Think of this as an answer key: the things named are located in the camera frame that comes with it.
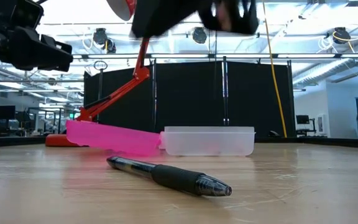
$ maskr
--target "clear plastic container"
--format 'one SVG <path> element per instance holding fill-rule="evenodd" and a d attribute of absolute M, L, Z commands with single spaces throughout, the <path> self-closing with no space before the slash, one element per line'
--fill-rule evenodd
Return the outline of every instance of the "clear plastic container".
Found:
<path fill-rule="evenodd" d="M 253 127 L 165 127 L 161 148 L 173 156 L 248 156 Z"/>

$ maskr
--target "black panel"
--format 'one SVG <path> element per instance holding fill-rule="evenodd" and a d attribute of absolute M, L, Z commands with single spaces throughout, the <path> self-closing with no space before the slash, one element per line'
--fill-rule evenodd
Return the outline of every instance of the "black panel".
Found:
<path fill-rule="evenodd" d="M 222 126 L 222 62 L 157 64 L 156 131 L 165 126 Z"/>
<path fill-rule="evenodd" d="M 88 72 L 84 73 L 84 105 L 88 105 L 98 100 L 99 76 L 91 76 Z"/>
<path fill-rule="evenodd" d="M 275 65 L 288 137 L 295 136 L 293 92 L 287 66 Z M 283 126 L 270 65 L 227 63 L 228 116 L 230 126 L 253 126 L 256 137 L 269 131 L 283 136 Z"/>
<path fill-rule="evenodd" d="M 102 98 L 132 79 L 133 68 L 103 73 Z M 86 78 L 85 104 L 98 99 L 99 74 Z M 99 123 L 141 131 L 154 131 L 152 79 L 144 80 L 99 115 Z"/>

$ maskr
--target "desk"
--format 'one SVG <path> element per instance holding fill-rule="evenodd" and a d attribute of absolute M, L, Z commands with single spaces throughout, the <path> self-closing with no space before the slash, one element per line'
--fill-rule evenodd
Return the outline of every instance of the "desk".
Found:
<path fill-rule="evenodd" d="M 111 151 L 0 147 L 0 223 L 358 224 L 358 149 L 257 144 L 249 157 L 158 157 L 233 188 L 230 197 L 176 192 L 119 170 Z"/>

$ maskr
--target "pen grip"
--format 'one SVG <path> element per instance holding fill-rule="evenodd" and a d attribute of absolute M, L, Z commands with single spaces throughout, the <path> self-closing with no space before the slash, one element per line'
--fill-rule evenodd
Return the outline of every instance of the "pen grip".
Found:
<path fill-rule="evenodd" d="M 196 181 L 203 173 L 166 165 L 155 166 L 151 173 L 153 180 L 164 187 L 201 195 L 196 188 Z"/>

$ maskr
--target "plastic container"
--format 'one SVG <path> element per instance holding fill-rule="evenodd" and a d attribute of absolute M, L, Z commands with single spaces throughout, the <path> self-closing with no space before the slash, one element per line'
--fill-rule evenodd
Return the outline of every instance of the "plastic container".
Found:
<path fill-rule="evenodd" d="M 79 146 L 112 149 L 140 156 L 155 156 L 160 135 L 87 121 L 67 121 L 67 139 Z"/>
<path fill-rule="evenodd" d="M 160 147 L 173 156 L 248 156 L 253 127 L 165 127 Z"/>

